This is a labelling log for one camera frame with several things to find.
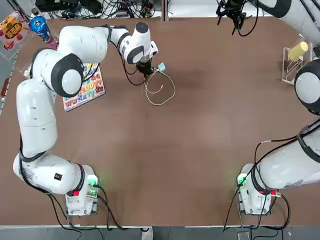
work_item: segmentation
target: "small blue object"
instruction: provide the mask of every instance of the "small blue object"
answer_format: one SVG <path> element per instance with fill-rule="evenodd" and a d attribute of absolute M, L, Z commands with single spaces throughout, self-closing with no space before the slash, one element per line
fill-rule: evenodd
<path fill-rule="evenodd" d="M 165 64 L 162 62 L 158 65 L 158 69 L 160 72 L 164 72 L 166 70 Z"/>

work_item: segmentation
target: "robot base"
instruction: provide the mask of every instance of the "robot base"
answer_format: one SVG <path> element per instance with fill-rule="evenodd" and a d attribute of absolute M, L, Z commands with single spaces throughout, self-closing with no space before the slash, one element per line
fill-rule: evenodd
<path fill-rule="evenodd" d="M 241 173 L 236 179 L 237 188 L 239 183 L 242 182 L 244 177 L 248 174 L 248 172 L 253 167 L 252 163 L 248 163 L 244 165 L 241 170 Z M 244 180 L 242 186 L 239 188 L 237 194 L 238 200 L 238 209 L 239 213 L 245 215 L 267 215 L 270 209 L 271 203 L 271 194 L 264 196 L 260 192 L 258 192 L 252 183 L 252 178 L 249 176 Z"/>
<path fill-rule="evenodd" d="M 92 187 L 92 184 L 99 184 L 99 179 L 93 169 L 88 165 L 82 165 L 85 175 L 84 184 L 78 196 L 65 195 L 65 203 L 69 216 L 90 216 L 96 215 L 98 209 L 99 188 Z"/>

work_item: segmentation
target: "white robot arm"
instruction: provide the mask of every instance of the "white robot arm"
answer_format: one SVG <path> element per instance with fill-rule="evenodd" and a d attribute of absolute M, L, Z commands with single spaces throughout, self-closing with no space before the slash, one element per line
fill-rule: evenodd
<path fill-rule="evenodd" d="M 128 64 L 136 64 L 144 75 L 152 72 L 151 58 L 158 49 L 145 23 L 138 22 L 132 36 L 124 26 L 67 26 L 60 32 L 57 50 L 42 48 L 35 53 L 31 79 L 21 82 L 16 91 L 21 141 L 13 171 L 43 192 L 65 194 L 70 215 L 96 212 L 98 178 L 90 166 L 49 152 L 58 137 L 55 98 L 56 94 L 78 94 L 84 78 L 83 63 L 101 62 L 109 42 Z"/>
<path fill-rule="evenodd" d="M 320 4 L 317 0 L 249 0 L 267 13 L 290 25 L 315 46 L 319 55 Z M 242 13 L 244 0 L 220 2 L 219 17 L 227 15 L 234 22 L 234 30 L 241 29 L 246 14 Z M 307 63 L 295 77 L 294 90 L 307 110 L 320 115 L 320 59 Z M 295 187 L 320 181 L 320 131 L 318 120 L 312 127 L 303 128 L 296 140 L 265 157 L 252 170 L 246 164 L 237 178 L 240 184 L 238 200 L 240 211 L 247 215 L 268 214 L 271 205 L 271 190 Z"/>

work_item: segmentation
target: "table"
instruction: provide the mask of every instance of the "table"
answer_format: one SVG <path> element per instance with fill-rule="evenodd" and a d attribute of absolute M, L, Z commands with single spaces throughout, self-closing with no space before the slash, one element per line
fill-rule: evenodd
<path fill-rule="evenodd" d="M 66 25 L 117 24 L 132 31 L 137 20 L 51 24 L 57 30 Z M 299 103 L 293 87 L 281 82 L 282 49 L 298 35 L 269 17 L 259 19 L 248 37 L 231 36 L 229 19 L 220 26 L 215 18 L 145 21 L 159 49 L 152 63 L 165 63 L 176 86 L 175 97 L 163 106 L 149 104 L 144 88 L 126 80 L 121 60 L 109 45 L 101 63 L 106 94 L 70 112 L 57 98 L 58 140 L 52 152 L 92 166 L 121 225 L 222 226 L 236 176 L 244 164 L 253 162 L 256 144 L 295 135 L 315 118 Z M 34 38 L 17 61 L 28 61 L 42 45 Z M 0 117 L 0 225 L 57 225 L 47 197 L 12 170 L 20 134 L 16 88 L 22 79 L 18 71 L 13 73 Z M 142 76 L 132 80 L 137 83 Z M 151 90 L 164 84 L 154 101 L 172 94 L 165 77 L 152 81 Z M 272 147 L 262 146 L 259 155 Z M 320 208 L 314 207 L 320 197 L 318 185 L 283 193 L 291 205 L 291 225 L 320 224 Z M 278 203 L 262 224 L 283 224 L 285 208 Z M 72 221 L 105 225 L 106 212 L 100 204 L 97 216 Z M 234 204 L 228 225 L 239 224 Z M 244 224 L 257 224 L 257 218 L 245 217 Z"/>

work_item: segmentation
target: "cable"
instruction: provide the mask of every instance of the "cable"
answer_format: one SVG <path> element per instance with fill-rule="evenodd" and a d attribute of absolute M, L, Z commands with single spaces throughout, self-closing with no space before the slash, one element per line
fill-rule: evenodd
<path fill-rule="evenodd" d="M 278 230 L 276 231 L 276 234 L 272 235 L 272 236 L 258 235 L 258 236 L 255 236 L 254 238 L 252 238 L 252 229 L 250 229 L 250 236 L 251 236 L 251 240 L 255 240 L 257 238 L 275 238 L 276 236 L 278 236 Z"/>
<path fill-rule="evenodd" d="M 112 43 L 112 44 L 114 45 L 114 47 L 117 49 L 117 45 L 116 45 L 114 42 L 112 42 L 112 41 L 111 41 L 111 43 Z M 130 80 L 128 74 L 129 74 L 129 75 L 135 74 L 136 71 L 137 71 L 137 67 L 136 67 L 136 70 L 135 70 L 133 73 L 129 73 L 129 72 L 127 71 L 127 68 L 126 68 L 125 60 L 123 59 L 123 57 L 122 57 L 121 53 L 118 51 L 118 49 L 117 49 L 117 52 L 118 52 L 118 54 L 119 54 L 119 56 L 120 56 L 120 58 L 121 58 L 122 66 L 123 66 L 123 69 L 124 69 L 124 73 L 125 73 L 126 78 L 128 79 L 128 81 L 129 81 L 132 85 L 134 85 L 134 86 L 140 86 L 140 85 L 144 84 L 145 81 L 146 81 L 146 79 L 144 79 L 144 81 L 142 81 L 142 82 L 140 82 L 140 83 L 134 83 L 134 82 L 132 82 L 132 81 Z"/>
<path fill-rule="evenodd" d="M 241 13 L 242 13 L 242 11 L 243 11 L 243 9 L 244 9 L 244 6 L 245 6 L 245 3 L 246 2 L 248 2 L 248 1 L 245 1 L 244 2 L 244 4 L 242 5 L 242 8 L 241 8 Z M 251 28 L 251 30 L 249 31 L 249 32 L 247 32 L 246 34 L 242 34 L 241 32 L 240 32 L 240 29 L 239 29 L 239 17 L 241 16 L 241 14 L 238 16 L 238 18 L 237 18 L 237 30 L 238 30 L 238 33 L 239 33 L 239 35 L 241 36 L 241 37 L 246 37 L 246 36 L 248 36 L 248 35 L 250 35 L 252 32 L 253 32 L 253 30 L 256 28 L 256 25 L 257 25 L 257 22 L 258 22 L 258 16 L 259 16 L 259 7 L 258 7 L 258 5 L 256 5 L 255 6 L 256 7 L 256 16 L 255 16 L 255 22 L 254 22 L 254 25 L 253 25 L 253 27 Z"/>
<path fill-rule="evenodd" d="M 76 240 L 79 240 L 79 239 L 82 237 L 82 232 L 79 231 L 79 230 L 76 230 L 76 229 L 66 228 L 66 227 L 64 227 L 64 226 L 61 224 L 61 222 L 60 222 L 60 220 L 59 220 L 59 217 L 58 217 L 58 213 L 57 213 L 57 209 L 56 209 L 55 203 L 54 203 L 54 201 L 53 201 L 53 199 L 52 199 L 52 195 L 51 195 L 51 194 L 48 194 L 47 196 L 48 196 L 49 199 L 51 200 L 51 203 L 52 203 L 52 206 L 53 206 L 53 210 L 54 210 L 54 214 L 55 214 L 56 220 L 58 221 L 59 225 L 60 225 L 64 230 L 74 231 L 74 232 L 80 233 L 80 236 L 76 239 Z"/>
<path fill-rule="evenodd" d="M 104 240 L 104 236 L 103 236 L 102 232 L 100 231 L 100 229 L 99 229 L 98 227 L 92 227 L 92 228 L 79 228 L 79 227 L 74 226 L 74 225 L 69 221 L 69 219 L 68 219 L 67 215 L 65 214 L 65 212 L 64 212 L 64 210 L 63 210 L 63 208 L 62 208 L 62 206 L 61 206 L 60 202 L 57 200 L 57 198 L 56 198 L 53 194 L 49 194 L 49 196 L 50 196 L 51 198 L 53 198 L 53 199 L 55 200 L 55 202 L 59 205 L 59 208 L 60 208 L 60 210 L 61 210 L 61 212 L 62 212 L 62 214 L 63 214 L 64 218 L 68 221 L 69 226 L 70 226 L 71 228 L 76 229 L 76 230 L 79 230 L 79 231 L 92 231 L 92 230 L 98 230 L 98 231 L 100 232 L 100 235 L 101 235 L 102 240 Z"/>
<path fill-rule="evenodd" d="M 320 26 L 315 18 L 315 16 L 312 14 L 312 12 L 310 11 L 310 9 L 308 8 L 307 4 L 305 3 L 304 0 L 300 0 L 301 4 L 303 5 L 304 9 L 306 10 L 306 12 L 308 13 L 309 17 L 311 18 L 313 24 L 315 25 L 315 27 L 320 31 Z"/>
<path fill-rule="evenodd" d="M 100 195 L 98 195 L 98 199 L 100 199 L 100 200 L 105 204 L 105 206 L 106 206 L 108 212 L 110 213 L 110 215 L 111 215 L 111 217 L 112 217 L 112 219 L 113 219 L 114 224 L 116 225 L 116 227 L 117 227 L 118 229 L 122 230 L 122 231 L 128 230 L 129 228 L 122 227 L 122 226 L 120 226 L 120 225 L 118 224 L 118 222 L 116 221 L 115 216 L 114 216 L 114 214 L 112 213 L 111 209 L 109 208 L 109 205 L 108 205 L 108 203 L 106 202 L 106 200 L 105 200 L 103 197 L 101 197 Z"/>
<path fill-rule="evenodd" d="M 102 192 L 103 192 L 103 194 L 104 194 L 105 199 L 104 199 L 103 197 L 101 197 L 100 195 L 98 195 L 98 199 L 102 200 L 103 203 L 105 204 L 105 206 L 106 206 L 106 208 L 107 208 L 107 211 L 108 211 L 108 216 L 109 216 L 109 213 L 110 213 L 110 215 L 111 215 L 111 217 L 112 217 L 112 219 L 113 219 L 113 221 L 114 221 L 114 224 L 116 225 L 116 227 L 117 227 L 118 229 L 123 230 L 123 231 L 128 230 L 129 228 L 125 228 L 125 227 L 120 226 L 120 225 L 118 224 L 118 222 L 116 221 L 115 216 L 114 216 L 114 214 L 112 213 L 112 211 L 111 211 L 111 209 L 110 209 L 110 207 L 109 207 L 106 191 L 105 191 L 105 190 L 103 189 L 103 187 L 100 186 L 100 185 L 97 185 L 97 187 L 99 187 L 99 189 L 101 189 Z"/>
<path fill-rule="evenodd" d="M 168 76 L 167 74 L 165 74 L 164 72 L 160 71 L 158 68 L 154 68 L 153 71 L 154 71 L 154 72 L 150 75 L 150 77 L 149 77 L 148 80 L 147 80 L 148 76 L 146 76 L 145 79 L 144 79 L 145 95 L 146 95 L 146 98 L 148 99 L 148 101 L 149 101 L 152 105 L 161 106 L 161 105 L 165 104 L 166 102 L 168 102 L 170 99 L 172 99 L 172 98 L 175 96 L 175 94 L 176 94 L 176 86 L 175 86 L 174 82 L 172 81 L 171 77 L 169 77 L 169 76 Z M 174 89 L 174 92 L 173 92 L 172 96 L 169 97 L 167 100 L 163 101 L 162 103 L 154 103 L 153 101 L 150 100 L 150 98 L 149 98 L 149 96 L 148 96 L 148 93 L 149 93 L 149 94 L 157 94 L 157 93 L 159 93 L 159 92 L 161 91 L 161 89 L 163 88 L 163 86 L 164 86 L 164 85 L 162 84 L 159 90 L 154 91 L 154 92 L 149 91 L 149 89 L 148 89 L 148 84 L 149 84 L 150 80 L 153 78 L 153 76 L 154 76 L 156 73 L 161 73 L 162 75 L 164 75 L 164 76 L 166 76 L 167 78 L 169 78 L 170 81 L 171 81 L 171 83 L 172 83 L 172 85 L 173 85 L 173 89 Z"/>
<path fill-rule="evenodd" d="M 85 81 L 89 80 L 93 75 L 95 75 L 99 67 L 100 67 L 100 62 L 98 63 L 98 65 L 96 66 L 95 70 L 93 71 L 93 73 L 90 76 L 88 76 L 90 70 L 88 71 L 88 73 L 85 76 L 86 78 L 84 78 L 84 80 L 82 82 L 85 82 Z"/>
<path fill-rule="evenodd" d="M 315 124 L 317 124 L 317 123 L 319 123 L 319 122 L 320 122 L 320 118 L 319 118 L 318 120 L 316 120 L 315 122 L 313 122 L 311 125 L 309 125 L 309 127 L 312 127 L 312 126 L 314 126 Z M 305 136 L 313 133 L 314 131 L 316 131 L 316 130 L 319 129 L 319 128 L 320 128 L 320 125 L 316 126 L 315 128 L 311 129 L 310 131 L 304 133 L 302 136 L 305 137 Z M 234 193 L 234 195 L 233 195 L 233 197 L 232 197 L 232 200 L 231 200 L 231 203 L 230 203 L 230 206 L 229 206 L 227 215 L 226 215 L 226 219 L 225 219 L 225 222 L 224 222 L 224 225 L 223 225 L 223 230 L 222 230 L 222 232 L 225 232 L 227 229 L 229 229 L 229 227 L 226 227 L 226 226 L 227 226 L 227 222 L 228 222 L 228 218 L 229 218 L 229 214 L 230 214 L 230 210 L 231 210 L 232 204 L 233 204 L 233 202 L 234 202 L 234 200 L 235 200 L 235 197 L 236 197 L 236 195 L 237 195 L 237 193 L 238 193 L 238 191 L 239 191 L 242 183 L 246 180 L 246 178 L 247 178 L 247 177 L 249 176 L 249 174 L 253 171 L 253 169 L 256 167 L 256 165 L 258 165 L 266 156 L 268 156 L 268 155 L 271 154 L 272 152 L 274 152 L 274 151 L 276 151 L 276 150 L 278 150 L 278 149 L 280 149 L 280 148 L 282 148 L 282 147 L 284 147 L 284 146 L 286 146 L 286 145 L 289 145 L 289 144 L 295 142 L 295 141 L 297 140 L 296 137 L 297 137 L 297 136 L 295 135 L 295 136 L 286 138 L 286 139 L 291 139 L 291 140 L 289 140 L 289 141 L 287 141 L 287 142 L 285 142 L 285 143 L 283 143 L 283 144 L 281 144 L 281 145 L 279 145 L 279 146 L 271 149 L 271 150 L 268 151 L 265 155 L 263 155 L 255 164 L 253 164 L 252 168 L 249 170 L 249 172 L 247 173 L 247 175 L 243 178 L 243 180 L 239 183 L 238 187 L 236 188 L 236 191 L 235 191 L 235 193 Z M 288 204 L 289 202 L 286 201 L 286 200 L 285 200 L 285 202 L 286 202 L 288 208 L 290 208 L 290 205 Z"/>
<path fill-rule="evenodd" d="M 285 201 L 285 204 L 286 204 L 286 207 L 287 207 L 287 217 L 286 217 L 286 221 L 285 221 L 284 225 L 280 226 L 280 227 L 277 227 L 277 226 L 275 226 L 275 227 L 273 227 L 273 226 L 263 226 L 264 228 L 271 229 L 271 230 L 283 230 L 289 225 L 290 217 L 291 217 L 290 204 L 289 204 L 289 201 L 287 200 L 287 198 L 283 194 L 281 194 L 281 198 Z"/>
<path fill-rule="evenodd" d="M 82 82 L 85 82 L 86 80 L 86 78 L 87 78 L 87 76 L 89 75 L 89 73 L 90 73 L 90 71 L 91 71 L 91 69 L 92 69 L 92 66 L 93 66 L 94 64 L 93 63 L 91 63 L 91 66 L 90 66 L 90 68 L 89 68 L 89 71 L 88 71 L 88 73 L 83 77 L 83 80 L 82 80 Z"/>

